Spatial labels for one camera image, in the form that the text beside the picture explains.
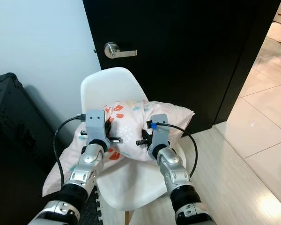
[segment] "door lever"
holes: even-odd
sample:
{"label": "door lever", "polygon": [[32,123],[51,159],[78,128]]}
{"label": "door lever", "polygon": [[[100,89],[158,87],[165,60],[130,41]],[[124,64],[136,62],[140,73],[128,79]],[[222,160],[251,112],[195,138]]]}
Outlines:
{"label": "door lever", "polygon": [[131,57],[137,55],[137,50],[121,52],[118,45],[114,42],[108,42],[104,46],[105,55],[110,58]]}

